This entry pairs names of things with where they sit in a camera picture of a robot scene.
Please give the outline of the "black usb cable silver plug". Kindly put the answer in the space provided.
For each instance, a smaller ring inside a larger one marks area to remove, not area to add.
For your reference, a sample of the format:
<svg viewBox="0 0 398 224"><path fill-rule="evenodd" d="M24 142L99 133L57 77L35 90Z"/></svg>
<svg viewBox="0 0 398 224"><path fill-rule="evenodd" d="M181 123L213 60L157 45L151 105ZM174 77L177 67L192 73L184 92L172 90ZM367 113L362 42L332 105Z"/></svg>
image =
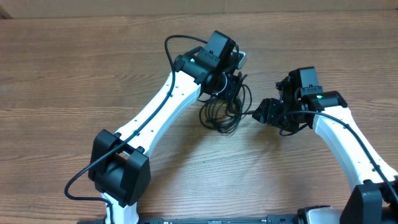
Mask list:
<svg viewBox="0 0 398 224"><path fill-rule="evenodd" d="M199 120L207 129L222 134L233 134L244 116L244 101L221 100L215 96L200 100L203 106L199 110Z"/></svg>

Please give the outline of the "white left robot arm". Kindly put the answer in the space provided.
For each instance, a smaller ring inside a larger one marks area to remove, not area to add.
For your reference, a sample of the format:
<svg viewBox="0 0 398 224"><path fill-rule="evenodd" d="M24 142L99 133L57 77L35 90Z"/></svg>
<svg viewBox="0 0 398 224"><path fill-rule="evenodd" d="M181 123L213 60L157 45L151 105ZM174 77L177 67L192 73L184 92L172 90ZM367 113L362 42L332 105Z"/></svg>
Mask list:
<svg viewBox="0 0 398 224"><path fill-rule="evenodd" d="M227 35L214 31L201 46L178 55L159 92L115 133L102 130L93 141L88 177L106 204L103 223L138 223L137 202L149 185L150 157L178 116L202 94L233 99L233 77L245 52Z"/></svg>

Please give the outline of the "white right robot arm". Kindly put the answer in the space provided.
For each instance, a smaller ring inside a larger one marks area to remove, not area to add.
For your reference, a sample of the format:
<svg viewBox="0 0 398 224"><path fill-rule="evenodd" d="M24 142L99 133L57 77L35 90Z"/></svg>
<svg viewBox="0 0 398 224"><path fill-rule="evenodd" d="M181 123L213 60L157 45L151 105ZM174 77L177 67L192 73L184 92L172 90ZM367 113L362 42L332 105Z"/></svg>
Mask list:
<svg viewBox="0 0 398 224"><path fill-rule="evenodd" d="M348 179L351 195L342 210L300 208L285 223L397 223L397 171L374 150L337 91L325 92L314 67L298 68L276 83L279 98L253 112L260 123L291 136L310 128L329 147Z"/></svg>

